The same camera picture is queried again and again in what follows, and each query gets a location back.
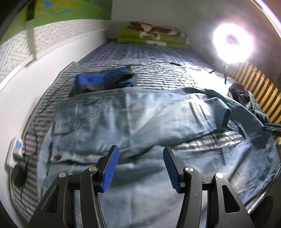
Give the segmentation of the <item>light blue denim jeans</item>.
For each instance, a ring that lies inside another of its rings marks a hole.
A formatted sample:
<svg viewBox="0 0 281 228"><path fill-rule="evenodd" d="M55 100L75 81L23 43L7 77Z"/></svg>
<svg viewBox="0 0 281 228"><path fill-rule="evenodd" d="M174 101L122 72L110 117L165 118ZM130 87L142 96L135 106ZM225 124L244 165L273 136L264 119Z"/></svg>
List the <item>light blue denim jeans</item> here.
<svg viewBox="0 0 281 228"><path fill-rule="evenodd" d="M182 196L168 177L166 146L201 174L223 173L243 203L280 171L272 135L238 102L212 90L127 87L55 106L38 159L38 196L60 172L86 170L113 145L119 163L100 197L107 227L176 226Z"/></svg>

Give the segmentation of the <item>black power adapter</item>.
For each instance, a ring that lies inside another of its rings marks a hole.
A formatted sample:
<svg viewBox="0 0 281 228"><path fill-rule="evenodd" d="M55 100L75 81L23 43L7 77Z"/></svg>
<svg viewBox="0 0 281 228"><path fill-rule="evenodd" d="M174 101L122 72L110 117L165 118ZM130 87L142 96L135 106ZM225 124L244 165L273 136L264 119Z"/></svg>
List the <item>black power adapter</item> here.
<svg viewBox="0 0 281 228"><path fill-rule="evenodd" d="M27 178L27 170L20 165L15 165L12 173L11 180L16 187L23 187Z"/></svg>

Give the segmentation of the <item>white power strip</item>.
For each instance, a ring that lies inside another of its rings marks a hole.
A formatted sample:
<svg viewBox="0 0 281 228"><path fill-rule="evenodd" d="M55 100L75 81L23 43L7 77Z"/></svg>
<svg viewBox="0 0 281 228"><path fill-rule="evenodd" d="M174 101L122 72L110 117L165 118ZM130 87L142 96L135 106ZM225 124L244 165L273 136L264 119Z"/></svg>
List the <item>white power strip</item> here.
<svg viewBox="0 0 281 228"><path fill-rule="evenodd" d="M9 145L6 166L13 169L19 162L24 161L23 141L19 137L14 137Z"/></svg>

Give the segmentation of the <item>black clothes pile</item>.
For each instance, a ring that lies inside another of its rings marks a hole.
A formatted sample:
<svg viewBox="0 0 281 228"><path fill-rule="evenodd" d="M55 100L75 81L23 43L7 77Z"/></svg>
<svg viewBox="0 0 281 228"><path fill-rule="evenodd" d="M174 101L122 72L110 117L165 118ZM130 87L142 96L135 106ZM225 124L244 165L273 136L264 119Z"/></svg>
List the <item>black clothes pile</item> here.
<svg viewBox="0 0 281 228"><path fill-rule="evenodd" d="M245 90L243 85L234 83L229 87L229 97L243 105L248 111L255 115L263 124L262 130L274 136L280 137L280 123L271 123L269 117L259 107L254 95Z"/></svg>

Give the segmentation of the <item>wooden slatted railing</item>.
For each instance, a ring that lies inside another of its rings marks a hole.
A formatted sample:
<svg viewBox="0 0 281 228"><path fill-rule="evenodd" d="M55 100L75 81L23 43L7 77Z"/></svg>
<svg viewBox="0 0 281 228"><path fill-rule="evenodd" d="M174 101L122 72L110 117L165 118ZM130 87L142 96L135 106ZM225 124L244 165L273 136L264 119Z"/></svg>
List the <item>wooden slatted railing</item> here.
<svg viewBox="0 0 281 228"><path fill-rule="evenodd" d="M253 94L271 123L280 123L280 91L262 71L245 61L229 65L226 74Z"/></svg>

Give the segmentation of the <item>folded blue grey garment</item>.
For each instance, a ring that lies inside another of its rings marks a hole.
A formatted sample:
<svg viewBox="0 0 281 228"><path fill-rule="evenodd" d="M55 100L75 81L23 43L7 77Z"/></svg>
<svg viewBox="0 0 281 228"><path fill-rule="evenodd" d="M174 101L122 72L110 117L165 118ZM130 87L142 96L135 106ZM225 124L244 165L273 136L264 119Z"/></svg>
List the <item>folded blue grey garment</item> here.
<svg viewBox="0 0 281 228"><path fill-rule="evenodd" d="M129 65L99 72L81 73L75 76L69 97L90 92L133 87L136 84L136 79L137 77Z"/></svg>

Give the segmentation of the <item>striped blue white quilt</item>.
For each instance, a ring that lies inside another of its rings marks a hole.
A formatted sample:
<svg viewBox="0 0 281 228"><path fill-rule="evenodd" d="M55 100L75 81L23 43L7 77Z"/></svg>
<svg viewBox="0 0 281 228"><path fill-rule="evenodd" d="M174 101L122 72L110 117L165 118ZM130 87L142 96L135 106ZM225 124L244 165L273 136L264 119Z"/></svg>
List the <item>striped blue white quilt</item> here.
<svg viewBox="0 0 281 228"><path fill-rule="evenodd" d="M77 63L70 63L43 94L29 116L24 129L23 149L29 162L28 175L23 187L12 186L11 188L14 208L22 216L24 222L30 221L41 199L38 196L37 165L44 138L54 120L55 106L59 102L71 98L69 93L73 88L75 76L78 74L99 72L127 65L131 67L137 77L134 88L149 90L194 88L212 90L229 98L227 90L232 80L228 79L224 84L221 74L210 74L209 65L204 63L191 49L178 50L108 41ZM262 201L278 175L264 191L248 203L244 203L248 212L252 212L255 206Z"/></svg>

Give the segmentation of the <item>stacked green floral blankets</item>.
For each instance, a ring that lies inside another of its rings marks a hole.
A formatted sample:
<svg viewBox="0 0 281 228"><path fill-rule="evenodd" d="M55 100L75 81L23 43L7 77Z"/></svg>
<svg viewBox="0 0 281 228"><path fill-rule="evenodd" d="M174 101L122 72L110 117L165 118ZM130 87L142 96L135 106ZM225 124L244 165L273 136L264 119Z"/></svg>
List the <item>stacked green floral blankets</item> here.
<svg viewBox="0 0 281 228"><path fill-rule="evenodd" d="M119 43L146 44L175 49L187 49L191 42L187 34L174 27L151 25L131 21L123 28L118 38Z"/></svg>

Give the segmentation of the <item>green landscape wall painting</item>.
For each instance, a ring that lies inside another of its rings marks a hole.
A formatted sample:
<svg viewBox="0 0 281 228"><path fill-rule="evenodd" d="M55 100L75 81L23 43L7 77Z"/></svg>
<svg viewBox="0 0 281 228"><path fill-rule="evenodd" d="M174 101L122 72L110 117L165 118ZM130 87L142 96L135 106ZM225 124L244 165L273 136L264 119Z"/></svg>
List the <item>green landscape wall painting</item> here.
<svg viewBox="0 0 281 228"><path fill-rule="evenodd" d="M25 30L27 6L15 17L5 32L1 44ZM36 1L34 26L74 19L111 20L112 1Z"/></svg>

